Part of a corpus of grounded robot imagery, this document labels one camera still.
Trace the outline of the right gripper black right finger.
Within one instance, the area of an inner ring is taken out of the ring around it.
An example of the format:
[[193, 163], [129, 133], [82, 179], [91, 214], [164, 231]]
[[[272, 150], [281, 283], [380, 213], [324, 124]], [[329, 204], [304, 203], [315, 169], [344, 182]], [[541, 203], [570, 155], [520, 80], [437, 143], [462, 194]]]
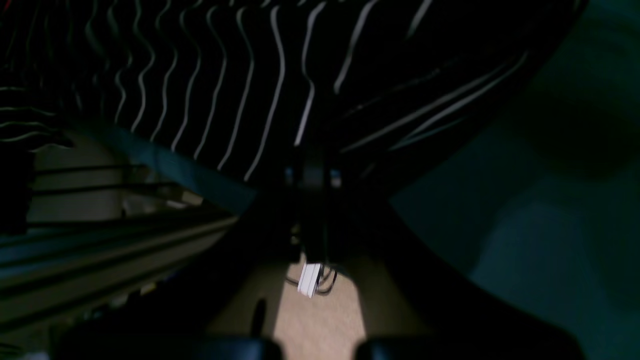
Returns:
[[327, 176], [336, 262], [358, 292], [357, 360], [583, 360], [566, 330], [481, 289], [409, 229], [377, 194]]

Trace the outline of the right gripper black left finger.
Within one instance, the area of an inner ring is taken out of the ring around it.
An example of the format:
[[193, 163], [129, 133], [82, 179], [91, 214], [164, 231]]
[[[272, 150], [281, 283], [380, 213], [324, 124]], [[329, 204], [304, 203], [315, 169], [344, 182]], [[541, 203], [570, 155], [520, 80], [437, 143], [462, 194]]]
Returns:
[[282, 289], [302, 250], [323, 262], [326, 169], [286, 169], [238, 222], [158, 290], [65, 335], [55, 360], [282, 360]]

